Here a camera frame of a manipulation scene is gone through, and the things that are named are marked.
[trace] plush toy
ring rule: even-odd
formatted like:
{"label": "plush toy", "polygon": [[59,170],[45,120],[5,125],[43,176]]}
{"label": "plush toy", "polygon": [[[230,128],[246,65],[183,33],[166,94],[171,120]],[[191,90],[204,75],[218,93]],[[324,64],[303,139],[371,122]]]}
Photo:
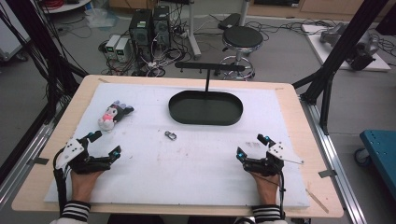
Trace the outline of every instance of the plush toy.
{"label": "plush toy", "polygon": [[116,101],[107,108],[106,113],[98,120],[99,127],[109,132],[117,122],[132,111],[134,111],[134,108],[130,105],[127,106],[126,104],[120,104],[120,101]]}

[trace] striped cuff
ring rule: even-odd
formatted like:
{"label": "striped cuff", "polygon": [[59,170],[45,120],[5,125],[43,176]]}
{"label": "striped cuff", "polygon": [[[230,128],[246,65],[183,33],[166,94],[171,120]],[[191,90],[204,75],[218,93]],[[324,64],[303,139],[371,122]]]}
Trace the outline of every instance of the striped cuff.
{"label": "striped cuff", "polygon": [[79,201],[69,201],[64,207],[61,217],[73,218],[78,221],[87,222],[91,205]]}
{"label": "striped cuff", "polygon": [[252,206],[256,223],[280,220],[280,207],[275,204]]}

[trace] person's hand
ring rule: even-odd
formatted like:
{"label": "person's hand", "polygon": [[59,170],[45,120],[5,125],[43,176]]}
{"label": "person's hand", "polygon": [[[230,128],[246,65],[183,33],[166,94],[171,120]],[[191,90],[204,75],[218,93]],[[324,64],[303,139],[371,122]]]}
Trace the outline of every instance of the person's hand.
{"label": "person's hand", "polygon": [[262,204],[276,204],[276,193],[279,187],[279,175],[262,176],[250,173],[257,184],[257,191]]}
{"label": "person's hand", "polygon": [[72,171],[72,200],[88,203],[91,198],[92,190],[95,187],[96,179],[102,173],[103,171],[87,175],[78,175]]}

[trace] white machine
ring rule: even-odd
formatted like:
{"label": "white machine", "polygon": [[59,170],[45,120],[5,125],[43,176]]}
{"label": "white machine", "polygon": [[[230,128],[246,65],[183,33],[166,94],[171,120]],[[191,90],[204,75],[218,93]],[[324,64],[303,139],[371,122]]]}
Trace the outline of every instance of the white machine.
{"label": "white machine", "polygon": [[113,35],[110,40],[108,40],[105,55],[109,60],[117,60],[116,46],[119,43],[120,38],[120,35]]}
{"label": "white machine", "polygon": [[122,37],[116,46],[116,54],[120,63],[127,63],[132,56],[131,44],[128,37]]}

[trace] black tray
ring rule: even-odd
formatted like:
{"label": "black tray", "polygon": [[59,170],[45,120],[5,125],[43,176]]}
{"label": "black tray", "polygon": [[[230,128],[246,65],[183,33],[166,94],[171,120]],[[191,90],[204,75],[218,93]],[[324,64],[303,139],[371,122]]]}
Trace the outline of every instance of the black tray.
{"label": "black tray", "polygon": [[244,107],[238,97],[220,91],[181,91],[169,101],[171,117],[184,124],[232,125]]}

